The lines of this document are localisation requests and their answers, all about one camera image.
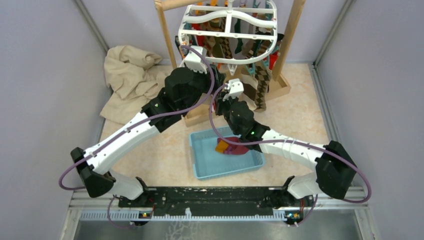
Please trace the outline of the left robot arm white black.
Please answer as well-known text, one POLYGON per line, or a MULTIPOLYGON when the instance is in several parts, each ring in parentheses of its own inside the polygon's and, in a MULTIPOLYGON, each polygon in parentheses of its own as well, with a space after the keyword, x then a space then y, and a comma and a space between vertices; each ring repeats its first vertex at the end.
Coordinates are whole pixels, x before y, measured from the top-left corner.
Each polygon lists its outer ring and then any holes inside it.
POLYGON ((211 73, 199 73, 188 67, 175 68, 164 80, 156 97, 146 103, 127 124, 102 142, 87 149, 74 148, 72 160, 81 162, 76 170, 91 198, 107 193, 125 197, 138 207, 149 203, 150 193, 139 177, 128 177, 111 170, 124 155, 146 140, 179 122, 202 95, 214 92, 226 75, 211 65, 211 73))

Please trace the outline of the maroon purple yellow sock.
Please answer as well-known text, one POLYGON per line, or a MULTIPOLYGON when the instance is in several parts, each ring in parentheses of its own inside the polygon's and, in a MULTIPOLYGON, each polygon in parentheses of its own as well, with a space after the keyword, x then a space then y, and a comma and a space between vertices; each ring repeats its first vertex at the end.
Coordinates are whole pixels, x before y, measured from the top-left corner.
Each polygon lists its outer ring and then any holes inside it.
POLYGON ((215 151, 224 155, 244 155, 249 149, 244 145, 229 144, 221 138, 216 140, 215 151))

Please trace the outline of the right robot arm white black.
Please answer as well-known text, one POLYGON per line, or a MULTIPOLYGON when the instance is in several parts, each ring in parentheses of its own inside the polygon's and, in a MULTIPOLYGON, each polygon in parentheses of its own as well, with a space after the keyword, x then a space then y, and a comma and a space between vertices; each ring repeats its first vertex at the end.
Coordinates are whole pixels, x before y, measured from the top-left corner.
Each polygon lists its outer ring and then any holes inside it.
POLYGON ((287 189, 281 193, 284 204, 295 206, 301 198, 319 193, 345 200, 356 171, 341 143, 331 140, 328 144, 313 144, 278 133, 256 121, 247 103, 237 98, 215 100, 213 107, 248 149, 284 157, 311 170, 288 181, 287 189))

